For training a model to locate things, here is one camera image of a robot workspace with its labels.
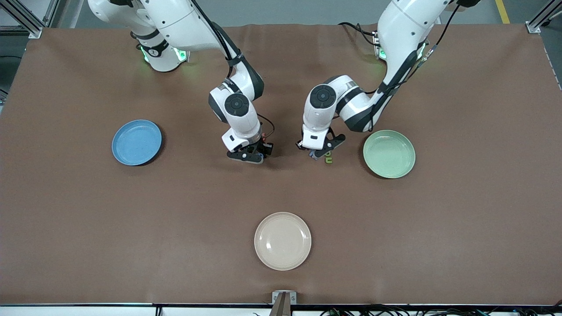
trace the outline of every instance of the cable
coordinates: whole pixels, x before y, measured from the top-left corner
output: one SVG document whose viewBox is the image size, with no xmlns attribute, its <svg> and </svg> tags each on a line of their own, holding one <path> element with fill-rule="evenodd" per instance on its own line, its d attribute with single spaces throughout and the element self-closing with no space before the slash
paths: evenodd
<svg viewBox="0 0 562 316">
<path fill-rule="evenodd" d="M 451 20 L 453 19 L 453 17 L 455 16 L 456 11 L 460 8 L 460 4 L 457 5 L 457 7 L 455 8 L 455 10 L 453 11 L 453 13 L 451 14 L 451 16 L 449 17 L 449 21 L 447 21 L 447 24 L 445 25 L 445 29 L 443 30 L 443 33 L 441 33 L 441 36 L 439 37 L 439 39 L 437 40 L 437 43 L 435 43 L 435 46 L 439 45 L 439 43 L 441 42 L 441 39 L 443 39 L 443 35 L 445 35 L 445 32 L 447 32 L 447 28 L 449 27 L 449 24 L 451 23 Z"/>
<path fill-rule="evenodd" d="M 367 36 L 366 36 L 366 35 L 371 35 L 371 36 L 373 36 L 373 33 L 369 33 L 369 32 L 367 32 L 367 31 L 363 31 L 363 29 L 361 28 L 361 25 L 360 25 L 359 23 L 357 23 L 357 25 L 353 25 L 353 24 L 351 24 L 351 23 L 349 23 L 349 22 L 341 22 L 341 23 L 339 23 L 338 25 L 348 25 L 348 26 L 351 26 L 354 30 L 360 32 L 361 35 L 363 35 L 363 38 L 367 41 L 367 43 L 369 43 L 369 44 L 371 44 L 371 45 L 373 45 L 373 46 L 376 46 L 376 44 L 373 43 L 373 42 L 371 42 L 371 41 L 367 38 Z"/>
<path fill-rule="evenodd" d="M 199 13 L 201 13 L 201 15 L 203 16 L 203 18 L 205 19 L 205 21 L 207 21 L 207 24 L 209 24 L 209 27 L 211 28 L 211 30 L 215 33 L 215 36 L 219 39 L 219 43 L 221 44 L 221 46 L 224 49 L 224 52 L 226 54 L 226 59 L 227 60 L 231 60 L 232 59 L 232 55 L 230 54 L 230 50 L 228 49 L 228 46 L 226 46 L 226 43 L 224 42 L 224 38 L 222 36 L 222 34 L 220 34 L 220 32 L 213 26 L 211 20 L 209 19 L 209 17 L 205 14 L 205 12 L 203 12 L 203 10 L 201 9 L 201 7 L 199 6 L 199 3 L 197 3 L 196 0 L 191 0 L 193 2 L 193 4 L 197 7 L 197 10 L 199 10 Z M 230 75 L 232 75 L 232 66 L 228 67 L 228 75 L 226 75 L 227 78 L 230 78 Z"/>
<path fill-rule="evenodd" d="M 269 124 L 271 124 L 271 132 L 269 132 L 269 134 L 267 134 L 264 138 L 267 138 L 271 135 L 273 135 L 273 132 L 275 131 L 275 124 L 273 124 L 272 121 L 270 121 L 268 118 L 266 118 L 265 116 L 259 114 L 258 112 L 256 112 L 257 116 L 261 117 L 262 119 L 268 121 Z"/>
<path fill-rule="evenodd" d="M 349 22 L 341 22 L 338 25 L 347 25 L 347 26 L 351 26 L 352 28 L 354 28 L 356 31 L 358 32 L 362 32 L 365 35 L 373 35 L 373 33 L 369 33 L 367 31 L 363 31 L 363 29 L 361 28 L 361 26 L 359 25 L 359 23 L 357 23 L 357 25 L 353 25 Z"/>
</svg>

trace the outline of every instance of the brown tablecloth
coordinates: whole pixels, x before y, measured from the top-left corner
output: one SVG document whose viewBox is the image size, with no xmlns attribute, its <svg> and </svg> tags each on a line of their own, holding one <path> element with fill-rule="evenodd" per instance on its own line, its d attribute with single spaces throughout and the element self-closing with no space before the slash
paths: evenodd
<svg viewBox="0 0 562 316">
<path fill-rule="evenodd" d="M 442 27 L 436 26 L 435 41 Z M 523 25 L 453 25 L 375 129 L 406 135 L 416 165 L 385 180 L 365 133 L 332 165 L 295 148 L 312 87 L 385 66 L 342 26 L 227 29 L 261 73 L 276 125 L 263 165 L 226 158 L 207 105 L 219 51 L 171 73 L 127 30 L 45 29 L 30 41 L 0 116 L 2 303 L 552 304 L 562 296 L 562 101 L 541 38 Z M 118 163 L 115 132 L 148 119 L 165 135 L 143 167 Z M 312 250 L 277 272 L 255 254 L 259 222 L 301 216 Z"/>
</svg>

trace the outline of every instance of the floor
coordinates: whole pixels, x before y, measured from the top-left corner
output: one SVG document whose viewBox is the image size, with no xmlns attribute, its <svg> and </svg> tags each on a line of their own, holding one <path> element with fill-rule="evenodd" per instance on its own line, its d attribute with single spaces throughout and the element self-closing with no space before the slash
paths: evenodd
<svg viewBox="0 0 562 316">
<path fill-rule="evenodd" d="M 454 24 L 502 23 L 496 2 L 481 0 L 473 8 L 455 15 Z M 539 11 L 545 0 L 503 0 L 511 23 L 524 23 Z M 342 21 L 372 24 L 387 5 L 387 1 L 372 0 L 200 0 L 203 10 L 222 26 L 246 24 L 337 24 Z M 88 7 L 87 0 L 66 0 L 57 14 L 61 28 L 116 28 L 97 19 Z M 441 15 L 443 23 L 450 12 Z M 562 73 L 562 17 L 541 28 L 541 36 L 549 53 L 552 66 Z M 22 56 L 28 39 L 26 36 L 0 36 L 0 56 Z M 0 88 L 9 91 L 20 60 L 0 57 Z"/>
</svg>

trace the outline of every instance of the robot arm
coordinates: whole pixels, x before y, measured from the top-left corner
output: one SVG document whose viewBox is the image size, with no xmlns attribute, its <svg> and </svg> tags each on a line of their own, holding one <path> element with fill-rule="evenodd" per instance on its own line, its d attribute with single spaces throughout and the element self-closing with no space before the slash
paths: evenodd
<svg viewBox="0 0 562 316">
<path fill-rule="evenodd" d="M 470 4 L 466 3 L 467 0 L 460 1 L 464 1 L 465 6 L 472 6 L 479 0 L 470 0 Z M 311 150 L 310 156 L 318 159 L 335 148 L 334 145 L 340 145 L 345 136 L 325 137 L 330 132 L 329 126 L 335 113 L 354 132 L 372 130 L 387 103 L 416 64 L 437 17 L 450 3 L 452 1 L 449 0 L 392 0 L 378 23 L 378 39 L 387 63 L 383 81 L 372 97 L 347 75 L 332 77 L 315 87 L 305 104 L 303 140 L 297 146 Z M 315 106 L 318 94 L 313 93 L 319 87 L 331 87 L 336 93 L 321 108 Z M 334 144 L 336 138 L 341 141 Z"/>
<path fill-rule="evenodd" d="M 209 94 L 209 105 L 219 120 L 230 125 L 222 137 L 229 150 L 227 156 L 260 164 L 271 154 L 273 144 L 262 138 L 251 103 L 263 94 L 264 82 L 195 0 L 88 0 L 88 4 L 101 20 L 131 28 L 146 60 L 157 71 L 172 71 L 185 61 L 178 51 L 221 50 L 230 71 Z"/>
</svg>

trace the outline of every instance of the black band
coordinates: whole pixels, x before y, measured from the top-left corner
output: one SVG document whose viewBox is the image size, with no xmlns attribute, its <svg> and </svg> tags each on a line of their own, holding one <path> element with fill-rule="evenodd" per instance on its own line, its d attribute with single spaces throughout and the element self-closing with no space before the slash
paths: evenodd
<svg viewBox="0 0 562 316">
<path fill-rule="evenodd" d="M 240 91 L 240 88 L 238 88 L 238 86 L 230 78 L 224 78 L 223 83 L 226 84 L 226 86 L 229 87 L 232 92 L 242 93 L 242 91 Z"/>
<path fill-rule="evenodd" d="M 238 65 L 239 62 L 245 60 L 246 58 L 244 57 L 244 54 L 239 53 L 235 58 L 231 59 L 231 60 L 226 60 L 226 63 L 232 67 L 232 66 L 236 66 Z"/>
<path fill-rule="evenodd" d="M 152 57 L 160 57 L 162 56 L 162 52 L 169 46 L 170 44 L 168 44 L 168 42 L 166 42 L 165 40 L 162 41 L 162 43 L 150 47 L 150 46 L 145 46 L 145 45 L 141 45 L 142 48 L 144 49 L 144 52 L 149 54 Z"/>
<path fill-rule="evenodd" d="M 353 88 L 353 90 L 349 91 L 348 93 L 346 93 L 343 98 L 341 100 L 339 100 L 338 105 L 336 105 L 336 113 L 339 114 L 339 112 L 343 109 L 343 107 L 351 101 L 351 99 L 355 98 L 358 94 L 364 92 L 363 89 L 361 89 L 360 87 L 355 87 Z"/>
<path fill-rule="evenodd" d="M 220 106 L 216 103 L 211 93 L 209 93 L 209 106 L 221 122 L 228 123 L 226 116 L 224 116 L 224 113 L 220 110 Z"/>
<path fill-rule="evenodd" d="M 230 37 L 228 37 L 228 34 L 217 23 L 211 22 L 211 24 L 223 36 L 224 40 L 232 47 L 232 49 L 236 52 L 236 54 L 240 55 L 241 53 L 240 49 L 236 47 L 234 42 L 230 39 Z M 256 72 L 256 70 L 254 70 L 254 68 L 246 60 L 246 58 L 242 59 L 242 63 L 244 64 L 244 66 L 246 66 L 250 79 L 252 80 L 252 86 L 254 92 L 253 99 L 255 100 L 261 97 L 261 95 L 264 92 L 264 81 L 261 79 L 260 75 Z"/>
<path fill-rule="evenodd" d="M 135 33 L 131 32 L 131 36 L 134 39 L 144 39 L 144 40 L 154 38 L 158 34 L 160 34 L 160 31 L 158 30 L 154 30 L 154 32 L 150 33 L 149 35 L 136 35 Z"/>
<path fill-rule="evenodd" d="M 129 6 L 133 8 L 133 0 L 109 0 L 109 3 L 117 6 Z"/>
<path fill-rule="evenodd" d="M 457 4 L 461 7 L 474 7 L 480 0 L 457 0 Z"/>
</svg>

